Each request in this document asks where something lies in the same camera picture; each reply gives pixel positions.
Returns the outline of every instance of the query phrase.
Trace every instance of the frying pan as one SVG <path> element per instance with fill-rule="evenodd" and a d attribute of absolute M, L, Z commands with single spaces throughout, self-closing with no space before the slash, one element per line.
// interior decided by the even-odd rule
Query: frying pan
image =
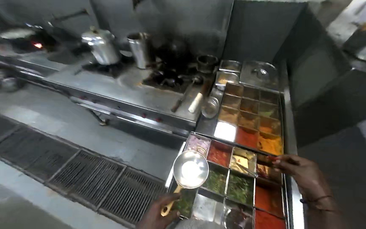
<path fill-rule="evenodd" d="M 173 163 L 173 176 L 177 187 L 173 193 L 179 193 L 182 188 L 195 189 L 200 187 L 207 179 L 209 167 L 206 158 L 194 150 L 184 151 Z M 167 216 L 173 202 L 166 205 L 160 215 Z"/>

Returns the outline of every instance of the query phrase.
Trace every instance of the stainless steel pot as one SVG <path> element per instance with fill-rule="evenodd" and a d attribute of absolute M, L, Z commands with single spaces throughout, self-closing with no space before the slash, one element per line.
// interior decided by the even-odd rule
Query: stainless steel pot
<path fill-rule="evenodd" d="M 116 64 L 121 60 L 121 54 L 114 45 L 115 37 L 110 31 L 91 27 L 90 31 L 81 36 L 82 41 L 91 47 L 91 53 L 99 64 Z"/>
<path fill-rule="evenodd" d="M 128 35 L 128 42 L 132 55 L 138 68 L 145 69 L 155 61 L 155 55 L 151 51 L 149 34 L 137 33 Z"/>

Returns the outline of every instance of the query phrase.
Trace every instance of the cooking pot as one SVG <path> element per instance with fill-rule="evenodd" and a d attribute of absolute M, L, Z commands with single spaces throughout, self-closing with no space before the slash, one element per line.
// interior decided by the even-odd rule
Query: cooking pot
<path fill-rule="evenodd" d="M 115 36 L 110 31 L 90 27 L 90 31 L 83 33 L 81 37 L 91 47 L 91 53 L 99 64 L 116 64 L 121 60 L 121 54 L 114 45 Z"/>

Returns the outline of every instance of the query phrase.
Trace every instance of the red sauce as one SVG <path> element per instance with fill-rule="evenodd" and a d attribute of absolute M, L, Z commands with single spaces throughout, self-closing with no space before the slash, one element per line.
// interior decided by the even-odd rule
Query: red sauce
<path fill-rule="evenodd" d="M 255 210 L 255 229 L 286 229 L 286 223 L 267 212 Z"/>
<path fill-rule="evenodd" d="M 231 147 L 222 143 L 213 142 L 207 156 L 207 160 L 228 167 L 231 159 Z"/>
<path fill-rule="evenodd" d="M 238 126 L 235 142 L 244 146 L 257 148 L 258 136 L 256 131 Z"/>
<path fill-rule="evenodd" d="M 255 187 L 255 207 L 269 211 L 276 216 L 283 216 L 280 190 Z"/>

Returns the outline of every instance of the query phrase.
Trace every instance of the wall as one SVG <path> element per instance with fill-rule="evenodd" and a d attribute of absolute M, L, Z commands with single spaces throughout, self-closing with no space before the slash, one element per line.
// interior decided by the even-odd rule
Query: wall
<path fill-rule="evenodd" d="M 121 42 L 134 32 L 173 34 L 186 39 L 191 50 L 221 56 L 234 0 L 144 0 L 133 10 L 132 0 L 93 0 L 109 30 Z M 80 16 L 63 26 L 80 35 L 96 25 L 89 0 L 0 0 L 0 13 L 12 22 L 46 25 L 46 18 L 86 8 L 91 17 Z"/>
<path fill-rule="evenodd" d="M 303 3 L 234 2 L 223 58 L 272 62 Z"/>
<path fill-rule="evenodd" d="M 82 34 L 90 25 L 97 25 L 93 10 L 88 0 L 0 0 L 0 15 L 11 23 L 40 24 L 46 26 L 46 20 L 55 16 L 66 15 L 86 8 L 91 14 L 69 19 L 63 23 L 63 27 L 76 34 Z"/>

